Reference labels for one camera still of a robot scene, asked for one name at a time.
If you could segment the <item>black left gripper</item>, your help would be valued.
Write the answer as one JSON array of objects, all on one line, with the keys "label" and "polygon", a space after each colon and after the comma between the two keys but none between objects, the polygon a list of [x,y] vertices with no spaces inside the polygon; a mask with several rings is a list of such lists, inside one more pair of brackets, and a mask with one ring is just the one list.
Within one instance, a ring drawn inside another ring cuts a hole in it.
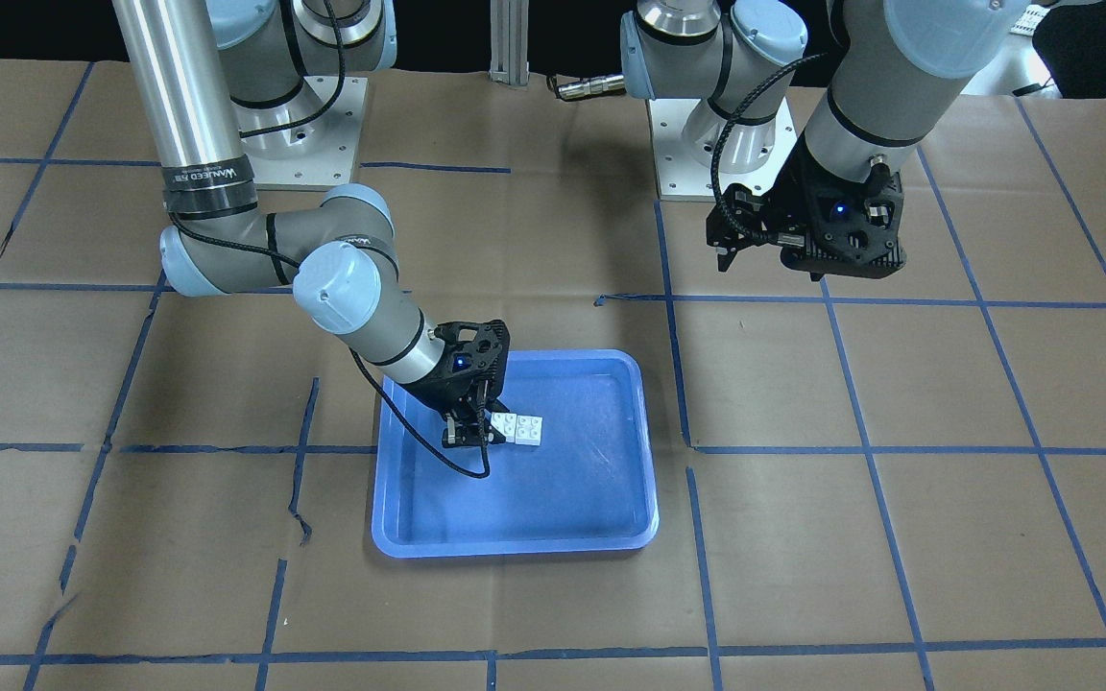
[{"label": "black left gripper", "polygon": [[766,244],[781,248],[784,266],[815,281],[827,273],[881,279],[902,270],[901,176],[883,161],[866,170],[860,182],[842,179],[796,143],[768,193],[729,184],[723,205],[706,219],[718,272],[727,272],[742,250]]}]

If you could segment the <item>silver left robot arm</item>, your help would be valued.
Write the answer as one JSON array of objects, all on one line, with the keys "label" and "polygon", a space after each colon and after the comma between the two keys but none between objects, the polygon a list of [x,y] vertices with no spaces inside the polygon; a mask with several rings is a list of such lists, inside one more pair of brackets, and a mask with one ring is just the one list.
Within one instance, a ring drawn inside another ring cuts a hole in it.
[{"label": "silver left robot arm", "polygon": [[705,241],[718,270],[749,248],[783,266],[881,279],[902,270],[902,165],[966,84],[997,57],[1025,1],[830,1],[843,49],[830,83],[772,184],[721,179],[737,130],[771,130],[811,30],[781,1],[639,1],[620,19],[632,96],[692,98],[712,209]]}]

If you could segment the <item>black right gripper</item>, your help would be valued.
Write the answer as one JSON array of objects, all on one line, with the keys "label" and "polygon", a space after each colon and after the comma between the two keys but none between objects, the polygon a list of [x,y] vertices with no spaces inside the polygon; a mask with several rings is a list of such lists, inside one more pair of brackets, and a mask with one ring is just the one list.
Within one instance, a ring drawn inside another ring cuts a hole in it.
[{"label": "black right gripper", "polygon": [[502,320],[448,321],[434,328],[444,342],[434,370],[401,388],[418,402],[444,416],[444,449],[492,442],[486,411],[507,413],[499,401],[504,389],[510,333]]}]

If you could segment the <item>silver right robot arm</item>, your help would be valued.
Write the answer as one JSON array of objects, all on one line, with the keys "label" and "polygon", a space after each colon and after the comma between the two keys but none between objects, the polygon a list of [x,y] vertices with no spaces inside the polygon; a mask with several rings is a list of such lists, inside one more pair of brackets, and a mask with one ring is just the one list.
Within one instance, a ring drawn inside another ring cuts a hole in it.
[{"label": "silver right robot arm", "polygon": [[509,334],[500,320],[435,324],[401,293],[394,219],[368,185],[340,184],[316,208],[265,214],[255,163],[333,148],[332,104],[313,76],[344,87],[394,65],[390,1],[117,1],[148,113],[170,226],[159,235],[168,283],[186,297],[289,285],[299,306],[364,364],[444,422],[446,447],[510,436]]}]

